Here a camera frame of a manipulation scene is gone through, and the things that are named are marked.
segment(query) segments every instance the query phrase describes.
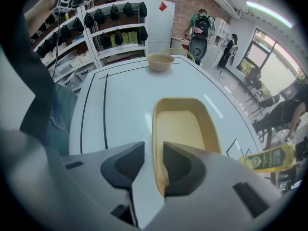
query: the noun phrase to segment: wooden bowl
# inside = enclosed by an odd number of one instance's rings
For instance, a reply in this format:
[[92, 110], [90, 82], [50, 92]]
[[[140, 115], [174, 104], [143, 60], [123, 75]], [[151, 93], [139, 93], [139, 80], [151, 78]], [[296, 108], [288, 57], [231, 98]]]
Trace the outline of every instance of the wooden bowl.
[[173, 56], [163, 53], [151, 54], [146, 59], [148, 60], [150, 69], [156, 72], [167, 71], [175, 60]]

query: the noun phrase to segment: floor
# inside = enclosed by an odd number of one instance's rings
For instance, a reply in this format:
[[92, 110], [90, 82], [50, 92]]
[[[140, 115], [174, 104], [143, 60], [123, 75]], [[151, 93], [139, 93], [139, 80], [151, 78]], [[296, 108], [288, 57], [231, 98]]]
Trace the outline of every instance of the floor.
[[[226, 91], [233, 96], [233, 98], [237, 101], [238, 105], [243, 109], [244, 113], [248, 116], [251, 123], [253, 123], [255, 120], [262, 119], [266, 114], [266, 112], [271, 112], [271, 109], [268, 108], [260, 114], [259, 112], [251, 114], [258, 108], [258, 104], [253, 100], [249, 100], [251, 97], [248, 95], [248, 93], [245, 93], [245, 91], [242, 89], [241, 86], [239, 86], [237, 79], [235, 79], [228, 71], [225, 70], [223, 70], [222, 73], [220, 74], [220, 71], [218, 71], [215, 67], [206, 67], [204, 68], [204, 70], [207, 71], [213, 78], [215, 78], [226, 89]], [[279, 133], [273, 131], [272, 141], [271, 141], [272, 147], [283, 143], [286, 134], [287, 131], [281, 131]], [[265, 148], [266, 139], [267, 135], [265, 135], [265, 139], [263, 142], [262, 140], [260, 141], [262, 149]]]

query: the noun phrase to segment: yellow bottle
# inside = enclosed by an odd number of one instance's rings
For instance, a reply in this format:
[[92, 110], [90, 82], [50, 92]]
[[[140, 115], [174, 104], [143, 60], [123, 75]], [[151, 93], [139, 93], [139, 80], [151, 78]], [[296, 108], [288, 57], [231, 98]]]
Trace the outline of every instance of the yellow bottle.
[[256, 173], [287, 170], [295, 163], [295, 145], [287, 142], [260, 153], [241, 156], [239, 162]]

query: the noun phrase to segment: white table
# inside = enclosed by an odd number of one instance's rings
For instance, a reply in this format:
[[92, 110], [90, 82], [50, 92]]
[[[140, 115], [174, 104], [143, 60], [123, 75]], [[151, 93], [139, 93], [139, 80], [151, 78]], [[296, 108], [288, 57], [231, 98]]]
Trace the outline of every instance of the white table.
[[70, 154], [145, 142], [145, 162], [133, 183], [140, 228], [164, 204], [154, 180], [152, 160], [152, 118], [159, 99], [193, 97], [203, 102], [216, 126], [223, 154], [237, 160], [261, 151], [251, 122], [223, 86], [189, 59], [175, 58], [165, 73], [152, 72], [145, 58], [90, 72], [79, 93], [71, 124]]

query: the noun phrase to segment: person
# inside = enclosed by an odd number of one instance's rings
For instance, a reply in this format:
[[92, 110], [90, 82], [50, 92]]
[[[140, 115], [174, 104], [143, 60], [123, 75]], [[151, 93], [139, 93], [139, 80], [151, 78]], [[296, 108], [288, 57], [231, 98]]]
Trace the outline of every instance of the person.
[[225, 68], [229, 57], [233, 54], [232, 49], [237, 46], [237, 35], [232, 34], [232, 40], [229, 40], [225, 50], [223, 51], [223, 55], [218, 63], [218, 67]]
[[253, 123], [255, 131], [271, 131], [271, 128], [290, 124], [286, 141], [292, 141], [300, 117], [308, 111], [308, 85], [304, 84], [290, 100], [279, 103], [271, 113], [260, 121]]
[[211, 34], [214, 33], [215, 31], [215, 27], [214, 27], [214, 21], [212, 19], [212, 17], [210, 15], [207, 14], [207, 11], [205, 9], [200, 9], [198, 14], [194, 14], [189, 23], [188, 23], [188, 26], [187, 26], [187, 29], [185, 30], [185, 38], [188, 39], [189, 38], [189, 35], [191, 34], [191, 30], [193, 28], [193, 25], [195, 23], [195, 21], [200, 18], [201, 16], [206, 16], [210, 21], [211, 21]]
[[[26, 26], [30, 36], [51, 15], [51, 8], [55, 2], [56, 0], [40, 0], [25, 13]], [[22, 40], [30, 41], [30, 38], [22, 35]], [[37, 117], [39, 125], [37, 128], [32, 128], [33, 123], [24, 125], [21, 130], [39, 139], [44, 146], [58, 150], [60, 156], [68, 155], [70, 125], [77, 96], [70, 89], [54, 83], [48, 69], [38, 62], [38, 55], [36, 56], [36, 53], [33, 55], [33, 50], [27, 49], [25, 52], [29, 52], [32, 57], [30, 66], [32, 69], [29, 69], [29, 73], [35, 72], [37, 74], [36, 80], [32, 78], [28, 85], [36, 94], [32, 118]]]

